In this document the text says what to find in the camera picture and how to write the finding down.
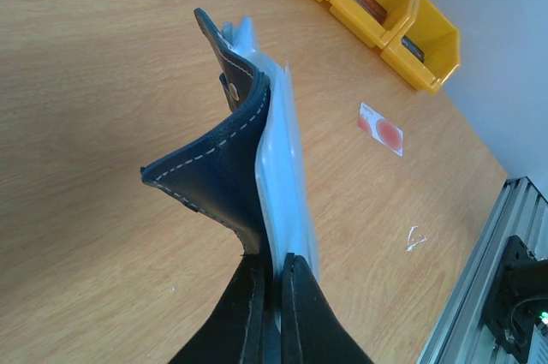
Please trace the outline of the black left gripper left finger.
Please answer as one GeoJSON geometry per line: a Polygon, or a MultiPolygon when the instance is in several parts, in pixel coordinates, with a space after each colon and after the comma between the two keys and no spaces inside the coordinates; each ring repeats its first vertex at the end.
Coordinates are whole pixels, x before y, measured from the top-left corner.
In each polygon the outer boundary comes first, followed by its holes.
{"type": "Polygon", "coordinates": [[[170,361],[261,363],[264,317],[264,263],[258,255],[245,255],[209,318],[170,361]]]}

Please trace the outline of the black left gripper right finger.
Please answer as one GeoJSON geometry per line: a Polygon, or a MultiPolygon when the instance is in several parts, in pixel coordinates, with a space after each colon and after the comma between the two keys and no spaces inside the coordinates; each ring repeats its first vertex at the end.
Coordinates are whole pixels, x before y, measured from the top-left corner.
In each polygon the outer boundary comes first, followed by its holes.
{"type": "Polygon", "coordinates": [[[283,363],[370,363],[325,299],[306,259],[288,254],[281,293],[283,363]]]}

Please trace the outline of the red credit card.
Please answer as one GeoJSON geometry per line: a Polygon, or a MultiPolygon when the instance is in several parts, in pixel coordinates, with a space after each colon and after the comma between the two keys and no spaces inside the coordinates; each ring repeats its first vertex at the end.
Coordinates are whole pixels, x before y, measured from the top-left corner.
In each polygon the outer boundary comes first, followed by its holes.
{"type": "Polygon", "coordinates": [[[377,0],[355,0],[378,24],[387,18],[387,10],[377,0]]]}

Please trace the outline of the blue credit card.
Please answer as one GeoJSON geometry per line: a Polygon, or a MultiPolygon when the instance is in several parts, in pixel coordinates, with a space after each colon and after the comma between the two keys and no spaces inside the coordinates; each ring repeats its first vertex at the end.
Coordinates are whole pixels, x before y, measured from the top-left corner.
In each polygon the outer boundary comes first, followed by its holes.
{"type": "Polygon", "coordinates": [[[413,41],[411,40],[407,35],[404,35],[402,37],[402,45],[415,57],[417,58],[421,63],[425,61],[425,53],[424,51],[413,41]]]}

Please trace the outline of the blue leather card holder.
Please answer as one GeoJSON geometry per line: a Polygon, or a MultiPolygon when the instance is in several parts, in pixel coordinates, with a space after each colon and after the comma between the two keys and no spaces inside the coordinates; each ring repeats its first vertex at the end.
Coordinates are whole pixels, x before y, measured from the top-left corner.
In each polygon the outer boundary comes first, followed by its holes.
{"type": "Polygon", "coordinates": [[[288,253],[319,275],[301,135],[289,67],[264,53],[253,20],[217,27],[194,16],[220,64],[229,116],[140,171],[141,180],[234,231],[247,254],[278,276],[288,253]]]}

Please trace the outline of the white card red circles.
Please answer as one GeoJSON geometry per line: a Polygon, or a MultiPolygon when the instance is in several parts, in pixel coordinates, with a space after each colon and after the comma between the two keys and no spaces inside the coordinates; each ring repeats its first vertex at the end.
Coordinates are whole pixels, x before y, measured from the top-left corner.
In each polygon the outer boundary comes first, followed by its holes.
{"type": "Polygon", "coordinates": [[[403,156],[402,130],[365,103],[360,104],[357,124],[373,139],[391,149],[399,157],[403,156]]]}

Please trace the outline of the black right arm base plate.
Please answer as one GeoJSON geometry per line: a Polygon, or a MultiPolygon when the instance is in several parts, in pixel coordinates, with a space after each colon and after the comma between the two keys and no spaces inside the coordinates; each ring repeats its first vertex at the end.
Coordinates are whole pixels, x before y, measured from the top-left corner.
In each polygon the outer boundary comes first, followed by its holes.
{"type": "Polygon", "coordinates": [[[547,310],[547,261],[510,236],[492,281],[482,319],[496,342],[519,363],[528,360],[533,329],[547,310]]]}

